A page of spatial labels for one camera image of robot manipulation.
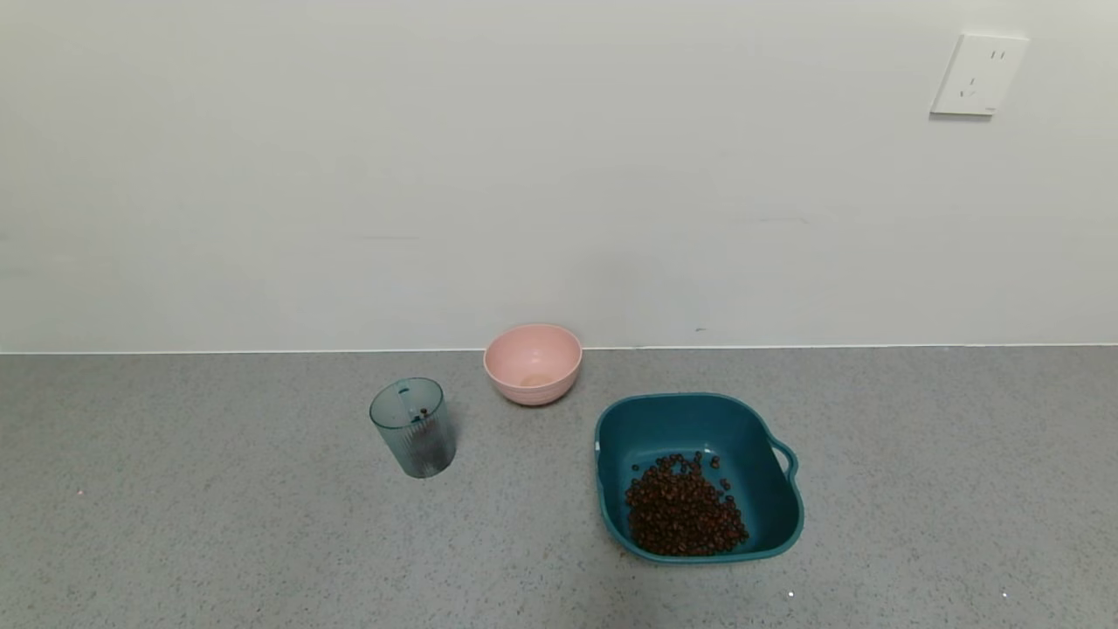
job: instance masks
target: cup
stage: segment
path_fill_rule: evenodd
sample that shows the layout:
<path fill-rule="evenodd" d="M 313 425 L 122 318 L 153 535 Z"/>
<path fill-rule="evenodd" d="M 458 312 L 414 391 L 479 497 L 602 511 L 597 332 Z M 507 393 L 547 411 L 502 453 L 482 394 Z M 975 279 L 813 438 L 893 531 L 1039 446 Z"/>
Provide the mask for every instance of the cup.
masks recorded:
<path fill-rule="evenodd" d="M 405 379 L 385 388 L 372 399 L 369 419 L 410 477 L 433 477 L 454 460 L 443 388 L 433 380 Z"/>

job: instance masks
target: bowl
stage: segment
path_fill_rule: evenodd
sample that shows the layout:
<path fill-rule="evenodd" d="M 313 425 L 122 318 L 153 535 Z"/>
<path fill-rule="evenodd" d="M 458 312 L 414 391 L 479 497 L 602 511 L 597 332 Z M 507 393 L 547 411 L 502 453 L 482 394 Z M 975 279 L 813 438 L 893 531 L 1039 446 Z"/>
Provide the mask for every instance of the bowl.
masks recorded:
<path fill-rule="evenodd" d="M 793 451 L 769 433 L 764 420 L 739 400 L 714 393 L 671 393 L 626 398 L 606 409 L 595 432 L 601 517 L 614 539 L 633 554 L 666 564 L 727 563 L 779 555 L 799 539 L 804 504 L 794 480 L 799 467 Z M 650 553 L 629 532 L 625 490 L 660 457 L 703 452 L 702 474 L 742 512 L 749 539 L 732 551 L 710 556 Z M 788 461 L 781 469 L 775 451 Z M 719 469 L 709 465 L 718 456 Z"/>
<path fill-rule="evenodd" d="M 483 362 L 502 395 L 517 404 L 539 407 L 570 391 L 582 363 L 582 346 L 566 328 L 531 324 L 496 337 Z"/>

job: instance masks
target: electrical socket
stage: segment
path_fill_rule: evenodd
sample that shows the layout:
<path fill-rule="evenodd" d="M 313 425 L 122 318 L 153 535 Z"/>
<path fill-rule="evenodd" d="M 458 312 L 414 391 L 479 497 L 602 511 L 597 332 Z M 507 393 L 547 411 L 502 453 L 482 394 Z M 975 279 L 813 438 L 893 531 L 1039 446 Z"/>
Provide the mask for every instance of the electrical socket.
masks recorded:
<path fill-rule="evenodd" d="M 959 37 L 931 113 L 997 113 L 1027 47 L 1029 40 L 1020 37 Z"/>

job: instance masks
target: pile of coffee beans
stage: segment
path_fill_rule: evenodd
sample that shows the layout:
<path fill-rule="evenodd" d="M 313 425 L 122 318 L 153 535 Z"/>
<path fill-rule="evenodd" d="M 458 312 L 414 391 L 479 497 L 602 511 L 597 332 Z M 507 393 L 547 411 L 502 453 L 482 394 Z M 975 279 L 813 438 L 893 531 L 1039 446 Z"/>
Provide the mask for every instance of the pile of coffee beans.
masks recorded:
<path fill-rule="evenodd" d="M 718 469 L 717 457 L 711 467 Z M 722 486 L 729 483 L 722 479 Z M 749 537 L 732 496 L 702 476 L 702 452 L 656 459 L 625 492 L 629 531 L 637 546 L 657 555 L 695 556 L 731 551 Z"/>

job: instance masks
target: basket handle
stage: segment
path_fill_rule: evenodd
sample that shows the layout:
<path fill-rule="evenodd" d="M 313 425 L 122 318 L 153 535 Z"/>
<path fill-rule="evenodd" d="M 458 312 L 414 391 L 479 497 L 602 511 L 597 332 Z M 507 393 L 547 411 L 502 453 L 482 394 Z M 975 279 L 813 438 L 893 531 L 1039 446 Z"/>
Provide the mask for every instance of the basket handle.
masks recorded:
<path fill-rule="evenodd" d="M 799 469 L 799 460 L 796 459 L 796 454 L 792 451 L 792 448 L 788 448 L 784 445 L 784 442 L 771 435 L 769 436 L 769 446 L 779 450 L 780 454 L 784 455 L 784 458 L 788 459 L 788 469 L 785 470 L 784 476 L 787 477 L 788 483 L 792 483 L 792 480 L 796 477 L 796 470 Z"/>

